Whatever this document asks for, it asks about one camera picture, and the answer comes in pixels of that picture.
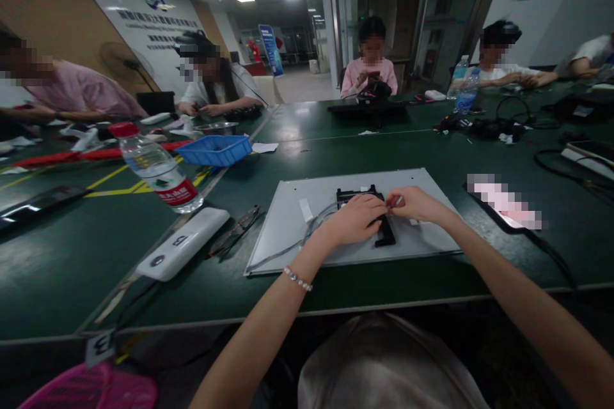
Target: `beaded bracelet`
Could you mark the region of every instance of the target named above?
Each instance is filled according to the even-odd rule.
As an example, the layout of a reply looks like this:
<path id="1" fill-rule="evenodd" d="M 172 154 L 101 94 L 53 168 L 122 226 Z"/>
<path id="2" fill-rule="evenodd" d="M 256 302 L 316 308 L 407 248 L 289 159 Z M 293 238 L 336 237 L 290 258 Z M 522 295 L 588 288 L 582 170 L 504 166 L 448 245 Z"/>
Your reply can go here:
<path id="1" fill-rule="evenodd" d="M 290 267 L 289 267 L 289 266 L 287 266 L 287 265 L 286 265 L 286 266 L 283 268 L 283 272 L 284 272 L 285 274 L 287 274 L 287 275 L 290 277 L 290 279 L 291 279 L 292 281 L 296 281 L 297 283 L 299 283 L 299 286 L 300 286 L 300 287 L 302 287 L 302 288 L 303 288 L 305 291 L 307 291 L 307 292 L 311 292 L 311 290 L 313 289 L 313 285 L 308 284 L 306 281 L 303 281 L 303 280 L 299 279 L 299 276 L 298 276 L 296 273 L 294 273 L 294 272 L 293 272 L 293 271 L 290 269 Z"/>

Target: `water bottle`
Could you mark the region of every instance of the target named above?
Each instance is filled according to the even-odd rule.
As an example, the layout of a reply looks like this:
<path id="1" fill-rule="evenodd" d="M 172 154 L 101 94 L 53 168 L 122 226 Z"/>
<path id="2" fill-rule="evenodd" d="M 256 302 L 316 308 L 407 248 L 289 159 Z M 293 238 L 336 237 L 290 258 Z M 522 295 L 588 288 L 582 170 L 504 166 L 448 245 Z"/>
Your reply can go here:
<path id="1" fill-rule="evenodd" d="M 139 134 L 133 123 L 116 123 L 109 131 L 120 140 L 123 159 L 173 211 L 198 209 L 204 198 L 185 176 L 175 159 L 157 143 Z"/>
<path id="2" fill-rule="evenodd" d="M 471 109 L 471 106 L 473 105 L 473 100 L 477 96 L 479 89 L 480 69 L 474 67 L 471 71 L 471 75 L 467 77 L 465 83 L 460 89 L 459 97 L 456 99 L 456 103 L 454 104 L 454 113 L 460 112 L 463 115 L 467 115 Z"/>
<path id="3" fill-rule="evenodd" d="M 456 99 L 461 92 L 462 81 L 465 79 L 465 74 L 467 73 L 467 67 L 469 67 L 469 55 L 464 54 L 456 67 L 454 68 L 454 73 L 452 74 L 452 81 L 450 82 L 450 87 L 448 88 L 448 94 L 446 95 L 446 99 Z"/>
<path id="4" fill-rule="evenodd" d="M 599 71 L 593 75 L 588 82 L 589 86 L 608 81 L 614 75 L 614 53 L 610 54 L 608 60 L 601 66 Z"/>

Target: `hand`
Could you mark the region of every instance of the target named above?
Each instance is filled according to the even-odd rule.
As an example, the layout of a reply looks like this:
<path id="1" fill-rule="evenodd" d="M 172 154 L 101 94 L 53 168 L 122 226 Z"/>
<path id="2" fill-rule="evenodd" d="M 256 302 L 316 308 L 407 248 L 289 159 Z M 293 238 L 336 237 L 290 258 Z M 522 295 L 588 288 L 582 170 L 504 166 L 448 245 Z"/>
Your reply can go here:
<path id="1" fill-rule="evenodd" d="M 190 116 L 198 116 L 196 102 L 180 102 L 177 104 L 177 113 Z"/>
<path id="2" fill-rule="evenodd" d="M 401 202 L 395 207 L 398 199 Z M 396 216 L 416 220 L 426 220 L 441 225 L 454 213 L 442 202 L 434 199 L 419 187 L 404 187 L 391 190 L 386 198 L 386 206 Z"/>
<path id="3" fill-rule="evenodd" d="M 510 72 L 498 80 L 493 80 L 495 86 L 505 86 L 510 83 L 518 83 L 522 78 L 522 72 Z"/>
<path id="4" fill-rule="evenodd" d="M 387 211 L 384 202 L 379 198 L 373 195 L 356 195 L 323 223 L 316 233 L 333 247 L 363 242 L 377 233 L 381 220 L 373 221 Z"/>
<path id="5" fill-rule="evenodd" d="M 228 112 L 228 109 L 224 108 L 223 104 L 209 104 L 200 109 L 202 113 L 206 113 L 211 117 L 220 116 Z"/>
<path id="6" fill-rule="evenodd" d="M 369 71 L 368 70 L 363 70 L 358 75 L 358 78 L 356 79 L 356 83 L 354 83 L 354 86 L 356 87 L 356 89 L 358 89 L 360 87 L 360 85 L 362 85 L 362 83 L 364 83 L 366 81 L 368 76 L 369 76 Z"/>
<path id="7" fill-rule="evenodd" d="M 535 89 L 539 86 L 539 79 L 536 75 L 523 75 L 520 84 L 527 89 Z"/>

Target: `pink top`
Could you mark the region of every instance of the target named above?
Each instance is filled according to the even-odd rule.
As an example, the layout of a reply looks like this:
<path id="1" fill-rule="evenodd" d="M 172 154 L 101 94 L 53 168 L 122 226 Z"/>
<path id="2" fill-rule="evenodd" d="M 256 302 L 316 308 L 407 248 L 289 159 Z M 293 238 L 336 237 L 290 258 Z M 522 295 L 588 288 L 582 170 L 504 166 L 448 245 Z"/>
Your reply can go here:
<path id="1" fill-rule="evenodd" d="M 51 85 L 26 86 L 35 102 L 62 112 L 101 112 L 127 118 L 147 113 L 117 82 L 68 61 L 56 61 Z"/>
<path id="2" fill-rule="evenodd" d="M 391 61 L 386 58 L 382 58 L 382 62 L 377 66 L 366 66 L 363 62 L 363 58 L 355 59 L 350 62 L 345 69 L 345 77 L 343 78 L 343 87 L 341 88 L 341 97 L 346 98 L 355 94 L 358 94 L 369 83 L 369 80 L 365 80 L 358 89 L 354 86 L 354 83 L 358 80 L 360 73 L 366 70 L 367 72 L 379 71 L 381 79 L 392 89 L 392 93 L 397 94 L 398 84 L 397 76 L 395 75 L 395 67 Z"/>

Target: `green workbench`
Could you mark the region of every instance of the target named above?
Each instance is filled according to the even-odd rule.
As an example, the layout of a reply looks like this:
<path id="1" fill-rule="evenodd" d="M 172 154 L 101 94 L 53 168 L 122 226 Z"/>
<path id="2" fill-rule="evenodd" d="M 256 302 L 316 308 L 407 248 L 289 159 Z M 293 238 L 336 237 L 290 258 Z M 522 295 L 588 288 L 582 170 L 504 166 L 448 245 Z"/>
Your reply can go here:
<path id="1" fill-rule="evenodd" d="M 532 109 L 558 100 L 569 92 L 570 85 L 557 84 L 549 89 L 526 97 Z M 499 93 L 479 96 L 486 117 L 494 116 L 501 97 Z M 438 102 L 409 107 L 406 118 L 384 120 L 379 134 L 358 135 L 376 128 L 365 120 L 333 116 L 326 110 L 331 104 L 281 105 L 271 111 L 263 125 L 250 122 L 245 131 L 255 133 L 258 142 L 279 142 L 277 151 L 251 155 L 204 181 L 200 188 L 207 190 L 205 204 L 227 209 L 238 218 L 255 204 L 268 209 L 280 180 L 425 167 L 464 219 L 514 265 L 543 288 L 568 289 L 547 255 L 525 236 L 502 231 L 462 188 L 468 173 L 500 174 L 511 191 L 522 192 L 523 201 L 542 211 L 549 222 L 542 236 L 567 260 L 582 288 L 614 283 L 614 260 L 609 257 L 614 235 L 608 225 L 614 217 L 613 208 L 574 182 L 543 171 L 533 161 L 536 151 L 559 148 L 560 134 L 573 127 L 533 130 L 525 135 L 524 139 L 539 144 L 521 141 L 507 146 L 476 139 L 469 143 L 460 133 L 441 135 L 432 131 L 451 109 L 450 102 Z M 506 116 L 522 111 L 516 103 L 501 108 Z M 595 140 L 613 140 L 611 123 L 583 130 Z M 556 155 L 548 160 L 566 167 L 566 160 Z M 87 186 L 120 166 L 121 162 L 84 169 L 65 166 L 55 173 L 56 168 L 52 168 L 0 190 L 0 199 L 4 203 L 4 194 L 11 190 L 12 194 L 29 196 L 37 187 L 41 191 L 56 183 Z M 117 182 L 114 187 L 130 187 L 136 178 L 130 171 L 123 171 L 104 186 L 112 181 Z M 0 280 L 0 339 L 17 341 L 96 330 L 88 319 L 104 308 L 104 300 L 113 296 L 114 289 L 176 217 L 151 194 L 88 198 L 23 235 L 0 241 L 0 270 L 7 275 Z M 175 278 L 160 284 L 129 311 L 125 317 L 129 328 L 183 327 L 245 318 L 276 278 L 243 277 L 263 221 L 222 260 L 205 259 L 205 246 Z M 227 223 L 222 231 L 232 224 Z M 126 299 L 146 283 L 138 280 L 101 328 L 113 324 Z M 453 302 L 488 295 L 463 255 L 324 268 L 314 286 L 301 314 Z"/>

